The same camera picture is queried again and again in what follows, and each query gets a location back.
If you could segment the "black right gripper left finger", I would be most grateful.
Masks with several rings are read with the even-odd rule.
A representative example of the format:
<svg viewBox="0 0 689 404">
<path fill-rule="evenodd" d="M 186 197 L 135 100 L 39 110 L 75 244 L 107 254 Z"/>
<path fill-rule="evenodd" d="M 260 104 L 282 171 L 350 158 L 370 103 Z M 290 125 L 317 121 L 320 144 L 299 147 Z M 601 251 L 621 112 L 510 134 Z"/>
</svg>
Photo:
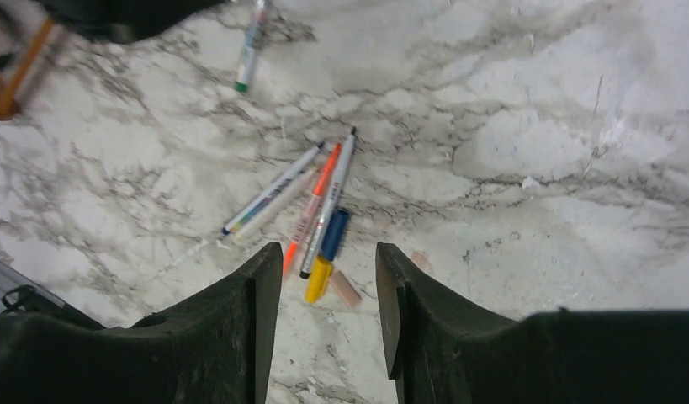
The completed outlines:
<svg viewBox="0 0 689 404">
<path fill-rule="evenodd" d="M 17 286 L 0 313 L 0 403 L 262 403 L 282 263 L 271 242 L 131 327 L 105 327 L 35 285 Z"/>
</svg>

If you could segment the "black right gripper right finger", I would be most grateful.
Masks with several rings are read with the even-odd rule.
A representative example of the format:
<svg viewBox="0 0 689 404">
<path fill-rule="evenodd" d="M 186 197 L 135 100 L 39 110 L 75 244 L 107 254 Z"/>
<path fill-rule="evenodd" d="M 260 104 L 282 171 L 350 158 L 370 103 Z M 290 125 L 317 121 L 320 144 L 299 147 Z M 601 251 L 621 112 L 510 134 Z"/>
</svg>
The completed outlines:
<svg viewBox="0 0 689 404">
<path fill-rule="evenodd" d="M 689 310 L 515 321 L 375 254 L 387 374 L 401 403 L 689 403 Z"/>
</svg>

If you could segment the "thin white black pen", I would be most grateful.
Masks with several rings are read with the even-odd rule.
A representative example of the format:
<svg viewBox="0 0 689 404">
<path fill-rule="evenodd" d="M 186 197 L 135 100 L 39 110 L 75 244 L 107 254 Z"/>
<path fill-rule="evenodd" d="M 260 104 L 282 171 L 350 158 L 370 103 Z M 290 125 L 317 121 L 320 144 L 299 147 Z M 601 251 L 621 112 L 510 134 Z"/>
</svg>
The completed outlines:
<svg viewBox="0 0 689 404">
<path fill-rule="evenodd" d="M 337 201 L 342 192 L 343 184 L 346 181 L 347 170 L 355 149 L 358 129 L 353 126 L 342 147 L 339 159 L 331 175 L 331 181 L 327 189 L 326 198 L 321 206 L 321 212 L 315 232 L 310 241 L 310 246 L 300 268 L 299 276 L 308 279 L 312 273 L 312 267 L 316 256 L 320 253 L 326 229 L 329 226 L 333 212 L 337 206 Z"/>
</svg>

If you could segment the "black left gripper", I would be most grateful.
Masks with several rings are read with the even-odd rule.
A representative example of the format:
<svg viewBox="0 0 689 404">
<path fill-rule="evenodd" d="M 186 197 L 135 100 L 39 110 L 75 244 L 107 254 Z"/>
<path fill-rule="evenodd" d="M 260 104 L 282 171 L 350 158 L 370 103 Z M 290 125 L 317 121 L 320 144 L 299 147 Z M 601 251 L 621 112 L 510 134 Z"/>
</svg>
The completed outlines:
<svg viewBox="0 0 689 404">
<path fill-rule="evenodd" d="M 90 41 L 131 44 L 170 29 L 220 0 L 43 0 L 58 24 Z"/>
</svg>

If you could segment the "white whiteboard marker pen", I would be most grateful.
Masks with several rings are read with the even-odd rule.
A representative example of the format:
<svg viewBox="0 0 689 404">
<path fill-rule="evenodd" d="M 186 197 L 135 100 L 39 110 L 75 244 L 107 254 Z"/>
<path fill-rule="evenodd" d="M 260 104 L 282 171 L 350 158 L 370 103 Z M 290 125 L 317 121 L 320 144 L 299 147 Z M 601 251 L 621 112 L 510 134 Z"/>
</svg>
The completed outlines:
<svg viewBox="0 0 689 404">
<path fill-rule="evenodd" d="M 246 30 L 236 74 L 235 90 L 239 93 L 246 93 L 250 87 L 258 46 L 261 42 L 262 27 L 267 19 L 269 4 L 268 0 L 257 0 L 255 2 L 251 21 Z"/>
</svg>

